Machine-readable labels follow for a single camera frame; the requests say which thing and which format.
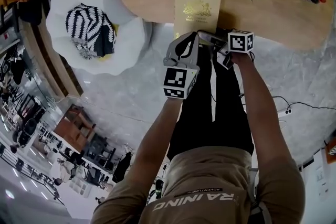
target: black and white pattern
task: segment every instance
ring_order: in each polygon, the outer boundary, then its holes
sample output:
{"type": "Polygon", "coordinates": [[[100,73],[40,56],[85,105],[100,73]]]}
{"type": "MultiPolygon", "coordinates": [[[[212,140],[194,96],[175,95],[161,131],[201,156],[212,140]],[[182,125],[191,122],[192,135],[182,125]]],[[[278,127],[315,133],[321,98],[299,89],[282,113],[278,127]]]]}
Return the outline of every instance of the black and white pattern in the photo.
{"type": "Polygon", "coordinates": [[[222,62],[222,65],[227,70],[229,70],[234,65],[234,63],[231,61],[231,54],[225,56],[225,58],[224,58],[224,60],[222,62]]]}
{"type": "Polygon", "coordinates": [[[183,93],[184,93],[183,90],[166,89],[166,88],[163,88],[163,90],[164,90],[164,94],[167,97],[183,98],[183,93]]]}
{"type": "Polygon", "coordinates": [[[106,14],[96,7],[80,4],[68,12],[67,32],[85,59],[112,54],[116,31],[106,14]]]}
{"type": "Polygon", "coordinates": [[[164,86],[184,88],[187,70],[167,68],[166,77],[164,79],[164,86]]]}
{"type": "Polygon", "coordinates": [[[188,95],[189,95],[189,93],[191,92],[193,86],[194,86],[195,83],[196,83],[196,77],[197,77],[197,76],[195,76],[195,77],[193,78],[192,82],[190,83],[190,85],[189,85],[189,87],[188,87],[188,95]]]}
{"type": "Polygon", "coordinates": [[[247,50],[253,49],[253,34],[247,37],[247,50]]]}
{"type": "Polygon", "coordinates": [[[230,49],[245,51],[245,37],[230,35],[230,49]]]}
{"type": "Polygon", "coordinates": [[[237,34],[249,34],[251,32],[248,32],[248,31],[242,31],[242,30],[234,30],[233,31],[234,33],[237,33],[237,34]]]}

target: gold emblem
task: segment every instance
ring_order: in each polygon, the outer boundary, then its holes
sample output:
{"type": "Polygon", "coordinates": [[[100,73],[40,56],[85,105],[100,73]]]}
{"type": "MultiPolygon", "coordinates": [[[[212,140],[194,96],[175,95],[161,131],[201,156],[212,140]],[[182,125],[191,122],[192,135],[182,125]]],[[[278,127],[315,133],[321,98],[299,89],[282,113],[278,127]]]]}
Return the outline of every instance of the gold emblem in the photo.
{"type": "Polygon", "coordinates": [[[184,5],[183,13],[209,17],[211,16],[211,8],[209,7],[209,3],[205,3],[202,0],[196,0],[184,5]]]}

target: ceiling light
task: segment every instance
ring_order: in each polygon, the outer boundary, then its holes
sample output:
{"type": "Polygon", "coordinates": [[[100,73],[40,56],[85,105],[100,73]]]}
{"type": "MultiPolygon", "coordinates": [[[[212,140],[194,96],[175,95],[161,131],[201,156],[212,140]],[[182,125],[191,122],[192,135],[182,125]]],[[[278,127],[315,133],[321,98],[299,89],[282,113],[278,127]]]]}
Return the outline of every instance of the ceiling light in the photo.
{"type": "Polygon", "coordinates": [[[36,156],[35,152],[30,148],[30,151],[36,156]]]}
{"type": "Polygon", "coordinates": [[[37,187],[36,183],[31,179],[31,182],[34,184],[35,187],[37,187]]]}
{"type": "Polygon", "coordinates": [[[43,197],[45,197],[47,200],[49,200],[49,199],[47,198],[47,196],[45,196],[45,195],[44,195],[44,193],[43,193],[43,192],[41,192],[41,194],[43,195],[43,197]]]}
{"type": "Polygon", "coordinates": [[[10,199],[14,199],[14,198],[15,198],[14,195],[13,195],[13,193],[11,193],[9,190],[5,190],[5,192],[6,192],[6,195],[7,195],[10,199]]]}
{"type": "Polygon", "coordinates": [[[6,131],[9,132],[9,129],[5,123],[4,123],[4,126],[5,126],[6,131]]]}
{"type": "Polygon", "coordinates": [[[19,177],[19,175],[17,174],[17,171],[13,168],[14,174],[19,177]]]}
{"type": "Polygon", "coordinates": [[[26,189],[25,185],[23,185],[23,183],[22,183],[22,182],[20,182],[20,184],[21,184],[21,186],[23,187],[23,189],[24,189],[25,191],[27,191],[27,189],[26,189]]]}

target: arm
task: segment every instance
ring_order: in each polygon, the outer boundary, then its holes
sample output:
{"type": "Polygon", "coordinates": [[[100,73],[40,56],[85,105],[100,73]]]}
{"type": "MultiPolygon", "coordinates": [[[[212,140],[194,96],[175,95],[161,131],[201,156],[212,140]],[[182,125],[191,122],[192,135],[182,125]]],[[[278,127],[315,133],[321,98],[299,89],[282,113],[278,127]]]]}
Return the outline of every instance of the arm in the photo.
{"type": "Polygon", "coordinates": [[[282,136],[273,98],[247,55],[235,54],[233,61],[243,78],[247,118],[258,157],[257,199],[265,203],[274,224],[300,223],[305,187],[282,136]]]}
{"type": "Polygon", "coordinates": [[[141,141],[127,179],[149,192],[168,149],[183,100],[169,98],[141,141]]]}
{"type": "Polygon", "coordinates": [[[254,139],[259,169],[278,157],[291,159],[281,133],[273,98],[250,57],[234,54],[243,79],[248,123],[254,139]]]}
{"type": "Polygon", "coordinates": [[[134,163],[124,180],[117,183],[93,214],[92,224],[138,223],[150,188],[160,169],[172,137],[182,100],[168,99],[144,136],[134,163]]]}

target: black and white striped cushion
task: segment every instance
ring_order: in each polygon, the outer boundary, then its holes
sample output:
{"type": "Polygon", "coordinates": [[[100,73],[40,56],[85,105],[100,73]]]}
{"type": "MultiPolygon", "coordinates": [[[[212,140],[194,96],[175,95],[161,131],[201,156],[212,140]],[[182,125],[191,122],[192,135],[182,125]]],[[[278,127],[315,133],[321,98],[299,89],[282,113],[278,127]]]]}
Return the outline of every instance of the black and white striped cushion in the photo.
{"type": "Polygon", "coordinates": [[[86,50],[86,59],[113,53],[116,31],[101,9],[78,5],[68,12],[66,28],[76,48],[79,51],[86,50]]]}

